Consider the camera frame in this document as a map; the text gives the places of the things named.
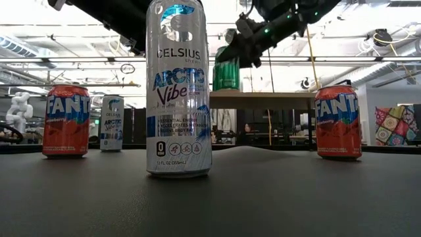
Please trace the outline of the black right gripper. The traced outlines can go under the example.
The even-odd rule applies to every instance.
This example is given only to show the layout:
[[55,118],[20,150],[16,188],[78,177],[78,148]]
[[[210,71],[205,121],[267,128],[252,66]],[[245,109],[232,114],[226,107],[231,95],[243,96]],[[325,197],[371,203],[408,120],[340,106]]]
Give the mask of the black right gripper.
[[269,48],[269,33],[257,32],[246,37],[244,34],[237,35],[237,42],[222,46],[216,53],[216,62],[223,63],[234,59],[241,59],[242,68],[258,68],[262,62],[262,52]]

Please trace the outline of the green Sprite can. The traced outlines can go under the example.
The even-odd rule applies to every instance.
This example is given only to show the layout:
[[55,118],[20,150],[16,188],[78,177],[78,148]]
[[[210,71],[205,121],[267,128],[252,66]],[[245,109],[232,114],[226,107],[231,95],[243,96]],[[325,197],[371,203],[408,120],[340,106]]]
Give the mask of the green Sprite can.
[[[225,50],[226,46],[219,47],[215,60]],[[213,67],[212,90],[239,90],[239,59],[234,58],[229,61],[215,61]]]

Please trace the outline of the white Celsius Arctic Vibe can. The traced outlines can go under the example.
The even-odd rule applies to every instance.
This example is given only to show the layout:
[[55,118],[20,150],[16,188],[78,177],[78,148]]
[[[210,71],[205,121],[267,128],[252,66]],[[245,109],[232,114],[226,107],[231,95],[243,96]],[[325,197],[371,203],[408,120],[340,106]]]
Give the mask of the white Celsius Arctic Vibe can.
[[146,21],[147,172],[160,178],[212,167],[209,50],[200,0],[152,0]]
[[105,95],[102,100],[100,119],[100,150],[120,151],[123,142],[124,98]]

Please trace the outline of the red Fanta strawberry can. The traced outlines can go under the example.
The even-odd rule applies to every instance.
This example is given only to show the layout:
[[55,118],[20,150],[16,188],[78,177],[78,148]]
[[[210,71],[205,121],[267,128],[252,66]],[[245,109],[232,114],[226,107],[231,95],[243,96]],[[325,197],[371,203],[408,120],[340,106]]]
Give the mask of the red Fanta strawberry can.
[[318,155],[343,161],[361,157],[359,101],[353,87],[344,84],[321,88],[314,104]]
[[87,88],[53,86],[47,94],[42,153],[83,157],[88,151],[91,98]]

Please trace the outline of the black metal shelf leg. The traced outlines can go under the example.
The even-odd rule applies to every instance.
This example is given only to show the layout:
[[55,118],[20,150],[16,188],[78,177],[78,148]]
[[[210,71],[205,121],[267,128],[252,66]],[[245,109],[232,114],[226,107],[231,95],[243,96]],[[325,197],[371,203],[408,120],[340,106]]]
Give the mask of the black metal shelf leg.
[[307,99],[307,114],[308,114],[308,137],[309,137],[309,151],[313,151],[313,138],[312,138],[312,108],[311,100]]

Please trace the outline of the person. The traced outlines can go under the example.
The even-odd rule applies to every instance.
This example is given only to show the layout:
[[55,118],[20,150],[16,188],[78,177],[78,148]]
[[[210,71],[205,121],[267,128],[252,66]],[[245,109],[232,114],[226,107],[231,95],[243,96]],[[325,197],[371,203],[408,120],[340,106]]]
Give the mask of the person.
[[240,130],[237,134],[237,143],[239,145],[253,145],[256,144],[258,141],[257,134],[259,130],[255,130],[249,124],[245,124],[243,129]]

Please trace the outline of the long linear ceiling light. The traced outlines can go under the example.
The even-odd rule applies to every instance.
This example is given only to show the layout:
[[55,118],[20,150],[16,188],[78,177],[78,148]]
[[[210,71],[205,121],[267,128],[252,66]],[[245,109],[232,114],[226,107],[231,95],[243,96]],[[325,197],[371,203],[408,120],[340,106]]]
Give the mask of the long linear ceiling light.
[[[314,57],[315,62],[371,63],[371,62],[417,62],[421,57]],[[262,57],[261,62],[311,62],[311,57]],[[26,57],[0,58],[0,63],[105,63],[145,62],[143,57]]]

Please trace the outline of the colourful patchwork quilt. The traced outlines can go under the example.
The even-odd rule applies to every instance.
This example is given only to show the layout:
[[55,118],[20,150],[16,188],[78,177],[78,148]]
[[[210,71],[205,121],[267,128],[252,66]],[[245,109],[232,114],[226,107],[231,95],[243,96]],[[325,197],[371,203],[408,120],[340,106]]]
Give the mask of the colourful patchwork quilt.
[[421,144],[421,104],[376,107],[375,116],[377,145]]

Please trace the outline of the grey horizontal pipe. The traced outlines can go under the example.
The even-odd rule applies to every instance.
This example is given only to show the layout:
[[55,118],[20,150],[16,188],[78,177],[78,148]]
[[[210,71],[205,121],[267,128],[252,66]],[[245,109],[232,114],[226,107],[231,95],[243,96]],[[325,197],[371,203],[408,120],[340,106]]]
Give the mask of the grey horizontal pipe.
[[78,86],[83,88],[88,87],[141,87],[140,84],[0,84],[0,88],[8,87],[53,87],[53,86]]

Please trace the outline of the grey ceiling duct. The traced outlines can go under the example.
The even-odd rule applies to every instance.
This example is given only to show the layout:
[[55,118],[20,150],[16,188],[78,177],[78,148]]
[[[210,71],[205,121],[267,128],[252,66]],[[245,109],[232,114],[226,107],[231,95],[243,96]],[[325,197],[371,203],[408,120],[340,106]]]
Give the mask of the grey ceiling duct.
[[39,55],[36,47],[18,38],[2,34],[0,34],[0,53],[17,57],[37,57]]

